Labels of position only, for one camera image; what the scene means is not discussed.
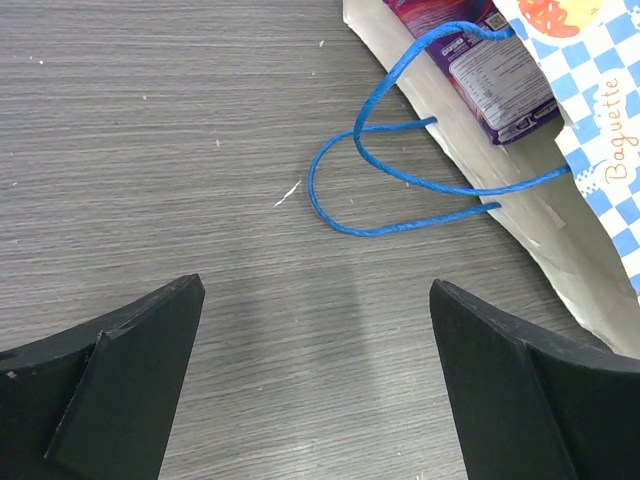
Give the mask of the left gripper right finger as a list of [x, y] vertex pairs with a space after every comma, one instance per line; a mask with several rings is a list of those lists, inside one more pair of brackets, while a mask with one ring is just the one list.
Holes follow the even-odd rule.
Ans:
[[471, 479], [636, 479], [639, 362], [436, 280], [430, 315]]

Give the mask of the purple candy snack packet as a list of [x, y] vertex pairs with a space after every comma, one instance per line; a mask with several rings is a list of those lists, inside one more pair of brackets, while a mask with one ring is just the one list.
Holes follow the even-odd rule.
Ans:
[[[386, 5], [416, 38], [453, 21], [490, 31], [508, 27], [491, 1], [395, 0]], [[498, 42], [450, 34], [426, 52], [494, 145], [513, 143], [559, 114], [547, 81], [517, 38]]]

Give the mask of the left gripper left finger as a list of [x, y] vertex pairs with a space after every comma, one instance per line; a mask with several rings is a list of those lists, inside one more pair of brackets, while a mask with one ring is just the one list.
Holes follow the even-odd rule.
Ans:
[[158, 478], [204, 297], [185, 275], [3, 351], [2, 478]]

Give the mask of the checkered paper bag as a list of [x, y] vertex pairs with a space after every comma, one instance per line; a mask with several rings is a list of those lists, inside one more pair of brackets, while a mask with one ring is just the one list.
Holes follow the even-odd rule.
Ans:
[[[403, 183], [476, 205], [370, 230], [382, 236], [487, 213], [533, 257], [577, 322], [614, 352], [639, 354], [639, 5], [635, 1], [491, 1], [508, 22], [490, 31], [453, 21], [416, 38], [386, 5], [347, 1], [345, 23], [386, 76], [344, 134], [371, 166]], [[466, 33], [517, 38], [547, 81], [559, 114], [494, 145], [426, 52]], [[467, 179], [447, 186], [402, 172], [365, 145], [379, 102], [398, 87]]]

